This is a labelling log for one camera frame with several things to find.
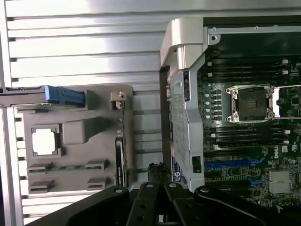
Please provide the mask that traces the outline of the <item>CPU socket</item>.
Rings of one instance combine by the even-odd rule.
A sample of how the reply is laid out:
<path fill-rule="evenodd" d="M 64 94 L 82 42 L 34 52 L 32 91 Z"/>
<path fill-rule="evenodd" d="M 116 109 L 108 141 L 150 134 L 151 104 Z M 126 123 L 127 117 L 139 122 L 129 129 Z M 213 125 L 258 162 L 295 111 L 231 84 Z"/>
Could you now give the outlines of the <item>CPU socket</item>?
<path fill-rule="evenodd" d="M 235 124 L 254 124 L 271 121 L 277 109 L 275 87 L 268 84 L 236 85 L 226 88 L 230 96 L 230 115 L 227 121 Z"/>

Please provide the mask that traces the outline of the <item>silver chipset heatsink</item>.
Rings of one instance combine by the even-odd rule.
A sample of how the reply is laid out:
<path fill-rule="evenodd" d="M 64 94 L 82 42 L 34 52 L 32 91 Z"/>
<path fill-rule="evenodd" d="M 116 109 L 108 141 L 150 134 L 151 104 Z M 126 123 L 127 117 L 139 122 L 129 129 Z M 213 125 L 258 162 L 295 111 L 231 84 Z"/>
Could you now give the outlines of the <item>silver chipset heatsink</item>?
<path fill-rule="evenodd" d="M 269 172 L 269 191 L 272 194 L 290 193 L 292 189 L 292 174 L 289 170 Z"/>

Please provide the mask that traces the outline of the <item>blue expansion slot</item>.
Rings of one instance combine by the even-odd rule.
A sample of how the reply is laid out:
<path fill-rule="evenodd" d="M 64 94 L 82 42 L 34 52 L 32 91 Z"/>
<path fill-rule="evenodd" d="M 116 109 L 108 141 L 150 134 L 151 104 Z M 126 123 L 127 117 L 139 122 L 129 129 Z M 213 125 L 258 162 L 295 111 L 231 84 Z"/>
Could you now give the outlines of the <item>blue expansion slot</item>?
<path fill-rule="evenodd" d="M 248 160 L 239 160 L 239 161 L 210 161 L 205 162 L 204 167 L 208 169 L 215 168 L 227 168 L 227 167 L 243 167 L 250 166 L 251 162 Z"/>

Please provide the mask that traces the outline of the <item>silver CPU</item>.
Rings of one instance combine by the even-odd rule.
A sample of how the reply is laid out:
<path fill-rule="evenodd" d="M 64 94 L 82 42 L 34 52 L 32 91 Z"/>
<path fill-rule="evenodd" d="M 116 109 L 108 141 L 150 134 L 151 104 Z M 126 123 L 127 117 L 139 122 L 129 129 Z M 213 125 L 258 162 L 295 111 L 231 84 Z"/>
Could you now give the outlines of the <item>silver CPU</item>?
<path fill-rule="evenodd" d="M 32 133 L 32 150 L 36 156 L 52 155 L 56 150 L 55 133 L 51 129 L 36 129 Z"/>

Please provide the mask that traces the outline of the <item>green RAM stick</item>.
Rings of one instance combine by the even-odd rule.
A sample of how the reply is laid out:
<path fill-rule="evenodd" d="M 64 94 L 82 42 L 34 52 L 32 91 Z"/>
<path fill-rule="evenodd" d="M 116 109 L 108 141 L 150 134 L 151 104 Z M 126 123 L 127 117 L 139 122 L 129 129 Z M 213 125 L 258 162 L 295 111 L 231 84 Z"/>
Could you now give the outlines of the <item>green RAM stick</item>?
<path fill-rule="evenodd" d="M 45 171 L 61 171 L 61 170 L 86 170 L 87 168 L 84 165 L 76 166 L 55 166 L 45 169 Z"/>

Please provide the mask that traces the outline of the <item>grey parts rack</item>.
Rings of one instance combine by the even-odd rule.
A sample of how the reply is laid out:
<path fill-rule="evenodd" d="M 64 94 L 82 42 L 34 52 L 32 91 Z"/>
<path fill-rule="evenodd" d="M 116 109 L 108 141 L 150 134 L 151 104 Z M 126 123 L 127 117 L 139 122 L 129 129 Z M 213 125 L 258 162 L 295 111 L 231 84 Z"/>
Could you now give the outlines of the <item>grey parts rack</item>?
<path fill-rule="evenodd" d="M 66 87 L 85 93 L 85 106 L 38 104 L 13 106 L 24 119 L 29 194 L 102 190 L 116 185 L 115 139 L 126 149 L 128 187 L 136 180 L 133 88 L 128 85 Z M 51 129 L 56 150 L 36 156 L 32 133 Z M 84 165 L 86 170 L 45 171 Z"/>

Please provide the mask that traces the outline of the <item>open black PC case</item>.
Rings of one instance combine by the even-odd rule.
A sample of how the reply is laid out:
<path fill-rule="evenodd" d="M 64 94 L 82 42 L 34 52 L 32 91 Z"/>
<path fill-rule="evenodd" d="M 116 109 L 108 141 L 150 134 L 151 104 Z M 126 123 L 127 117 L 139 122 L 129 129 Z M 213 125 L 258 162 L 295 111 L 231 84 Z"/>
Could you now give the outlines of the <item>open black PC case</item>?
<path fill-rule="evenodd" d="M 166 75 L 173 180 L 190 190 L 205 184 L 203 124 L 197 73 L 209 57 L 301 57 L 301 15 L 187 17 L 168 23 L 160 49 Z M 271 208 L 301 213 L 301 209 Z"/>

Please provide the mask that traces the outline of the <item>hard disk with blue carrier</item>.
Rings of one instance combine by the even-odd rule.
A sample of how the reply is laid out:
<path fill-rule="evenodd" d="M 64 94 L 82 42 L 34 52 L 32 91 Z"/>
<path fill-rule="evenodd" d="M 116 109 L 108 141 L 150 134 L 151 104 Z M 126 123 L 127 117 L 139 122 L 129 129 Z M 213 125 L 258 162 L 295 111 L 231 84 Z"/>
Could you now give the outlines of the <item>hard disk with blue carrier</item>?
<path fill-rule="evenodd" d="M 0 87 L 0 106 L 55 104 L 85 106 L 85 93 L 60 86 Z"/>

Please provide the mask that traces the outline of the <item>metal socket cover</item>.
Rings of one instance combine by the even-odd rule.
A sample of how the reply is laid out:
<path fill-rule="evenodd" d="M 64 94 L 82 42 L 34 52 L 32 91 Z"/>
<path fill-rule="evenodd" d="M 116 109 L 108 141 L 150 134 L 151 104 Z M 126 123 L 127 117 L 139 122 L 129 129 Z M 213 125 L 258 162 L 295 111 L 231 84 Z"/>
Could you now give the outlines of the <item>metal socket cover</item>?
<path fill-rule="evenodd" d="M 274 88 L 272 107 L 275 118 L 301 119 L 301 85 Z"/>

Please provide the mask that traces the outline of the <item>green motherboard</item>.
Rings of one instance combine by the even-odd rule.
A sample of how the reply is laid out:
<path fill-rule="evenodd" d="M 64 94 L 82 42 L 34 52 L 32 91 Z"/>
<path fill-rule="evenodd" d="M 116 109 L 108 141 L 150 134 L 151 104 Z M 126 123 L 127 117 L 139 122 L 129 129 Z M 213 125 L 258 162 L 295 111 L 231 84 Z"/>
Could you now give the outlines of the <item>green motherboard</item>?
<path fill-rule="evenodd" d="M 263 207 L 301 209 L 301 119 L 228 122 L 230 96 L 225 92 L 236 85 L 301 85 L 301 56 L 209 57 L 198 70 L 197 80 L 204 163 L 251 162 L 243 167 L 204 167 L 205 184 Z M 269 191 L 269 172 L 276 170 L 291 172 L 290 193 Z"/>

